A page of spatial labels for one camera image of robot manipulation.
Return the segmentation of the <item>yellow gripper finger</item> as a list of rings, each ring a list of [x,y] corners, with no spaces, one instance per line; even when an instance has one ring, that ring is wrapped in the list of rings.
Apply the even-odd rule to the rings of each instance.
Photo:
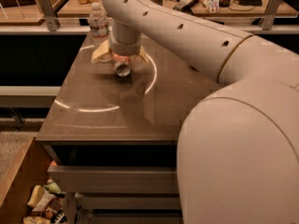
[[[107,63],[112,59],[108,41],[104,41],[92,54],[92,63]]]
[[[138,53],[138,56],[140,58],[142,58],[145,63],[149,63],[150,62],[150,59],[149,59],[149,57],[147,55],[147,52],[145,51],[145,49],[144,49],[143,46],[140,47],[140,51]]]

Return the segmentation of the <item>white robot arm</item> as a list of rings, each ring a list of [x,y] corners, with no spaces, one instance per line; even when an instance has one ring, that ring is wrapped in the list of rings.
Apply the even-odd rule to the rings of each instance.
[[[297,54],[158,0],[102,1],[115,53],[138,53],[147,35],[221,85],[180,130],[184,224],[299,224]]]

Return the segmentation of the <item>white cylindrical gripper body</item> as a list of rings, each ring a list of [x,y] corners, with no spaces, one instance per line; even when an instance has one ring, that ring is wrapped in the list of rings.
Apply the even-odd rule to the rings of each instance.
[[[108,44],[110,49],[120,56],[137,55],[141,50],[141,37],[139,37],[132,44],[127,44],[118,41],[113,35],[109,37]]]

